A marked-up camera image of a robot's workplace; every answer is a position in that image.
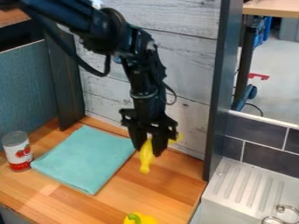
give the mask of cloth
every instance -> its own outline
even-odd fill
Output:
[[[130,139],[83,126],[31,167],[84,193],[96,194],[133,152]]]

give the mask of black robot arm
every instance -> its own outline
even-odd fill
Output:
[[[152,136],[155,156],[160,156],[167,148],[169,139],[177,139],[177,122],[165,114],[168,104],[166,89],[175,98],[176,94],[163,82],[165,67],[150,34],[127,23],[118,11],[96,9],[89,0],[21,0],[21,9],[40,22],[53,40],[91,74],[106,76],[110,71],[111,56],[122,63],[134,102],[134,108],[120,110],[122,125],[128,127],[137,150],[140,150],[148,134]],[[87,50],[106,55],[104,71],[99,72],[82,60],[52,30],[45,18],[64,25],[80,36],[81,44]]]

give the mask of wooden countertop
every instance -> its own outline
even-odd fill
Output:
[[[125,130],[86,117],[66,131],[51,121],[30,134],[35,158],[65,140],[83,124],[127,136]],[[205,188],[203,161],[166,150],[149,175],[139,172],[137,153],[95,195],[87,196],[34,170],[13,172],[0,154],[0,203],[37,223],[122,224],[137,211],[155,216],[159,224],[186,224]]]
[[[278,18],[299,18],[299,1],[252,0],[244,3],[243,14]]]
[[[0,28],[24,22],[30,18],[20,9],[0,10]]]

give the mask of tomato soup can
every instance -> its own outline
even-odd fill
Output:
[[[13,131],[2,138],[2,145],[14,172],[22,172],[31,168],[33,160],[28,136],[23,131]]]

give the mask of yellow toy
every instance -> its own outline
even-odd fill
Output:
[[[181,141],[182,135],[178,134],[177,141],[168,140],[168,144],[174,144]],[[143,174],[148,174],[150,172],[150,164],[154,159],[153,147],[151,145],[151,139],[148,139],[143,144],[143,147],[140,149],[139,159],[140,159],[140,172]]]
[[[130,213],[124,220],[123,224],[157,224],[157,221],[148,215],[141,213]]]

